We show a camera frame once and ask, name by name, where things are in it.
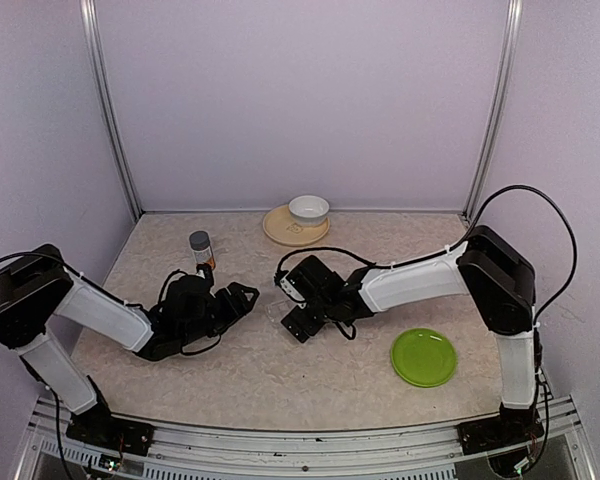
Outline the clear plastic pill organizer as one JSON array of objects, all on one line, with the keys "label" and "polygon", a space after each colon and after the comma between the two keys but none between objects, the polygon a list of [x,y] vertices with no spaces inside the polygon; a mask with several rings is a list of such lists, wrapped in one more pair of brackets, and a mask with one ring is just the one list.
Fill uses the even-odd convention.
[{"label": "clear plastic pill organizer", "polygon": [[292,308],[292,304],[289,304],[285,300],[281,300],[268,304],[265,307],[265,313],[271,322],[280,322]]}]

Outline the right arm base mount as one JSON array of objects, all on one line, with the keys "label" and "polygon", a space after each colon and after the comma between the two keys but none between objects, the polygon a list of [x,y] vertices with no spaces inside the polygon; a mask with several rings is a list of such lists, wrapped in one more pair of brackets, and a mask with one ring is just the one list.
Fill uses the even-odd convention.
[{"label": "right arm base mount", "polygon": [[464,455],[517,445],[544,435],[536,401],[526,409],[501,404],[497,415],[462,422],[456,429]]}]

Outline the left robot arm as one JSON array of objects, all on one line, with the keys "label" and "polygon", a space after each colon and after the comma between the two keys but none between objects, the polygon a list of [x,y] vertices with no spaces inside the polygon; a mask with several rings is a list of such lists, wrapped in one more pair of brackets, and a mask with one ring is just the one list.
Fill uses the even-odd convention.
[{"label": "left robot arm", "polygon": [[97,385],[72,361],[48,328],[53,317],[69,319],[103,335],[136,356],[159,362],[191,355],[189,345],[226,331],[252,312],[260,293],[232,282],[214,287],[210,266],[172,272],[151,308],[129,303],[70,266],[58,248],[44,244],[0,258],[0,344],[13,350],[101,445],[120,434],[117,418]]}]

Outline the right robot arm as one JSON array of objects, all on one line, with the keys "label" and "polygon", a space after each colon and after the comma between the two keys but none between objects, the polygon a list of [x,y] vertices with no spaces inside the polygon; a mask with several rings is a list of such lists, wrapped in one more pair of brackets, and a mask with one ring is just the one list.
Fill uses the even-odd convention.
[{"label": "right robot arm", "polygon": [[403,305],[467,297],[498,348],[505,411],[493,419],[492,436],[511,444],[529,429],[539,368],[535,271],[496,232],[478,226],[439,252],[392,265],[363,261],[348,278],[323,263],[316,249],[303,253],[295,267],[279,267],[274,275],[295,304],[282,323],[299,342],[326,323],[351,327]]}]

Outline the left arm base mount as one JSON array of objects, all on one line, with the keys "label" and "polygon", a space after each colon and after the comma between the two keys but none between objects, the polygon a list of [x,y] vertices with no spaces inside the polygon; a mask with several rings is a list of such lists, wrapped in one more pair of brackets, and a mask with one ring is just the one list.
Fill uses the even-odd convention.
[{"label": "left arm base mount", "polygon": [[111,413],[96,383],[87,377],[96,394],[96,404],[81,414],[72,413],[66,436],[85,444],[146,457],[155,427],[149,423],[124,419]]}]

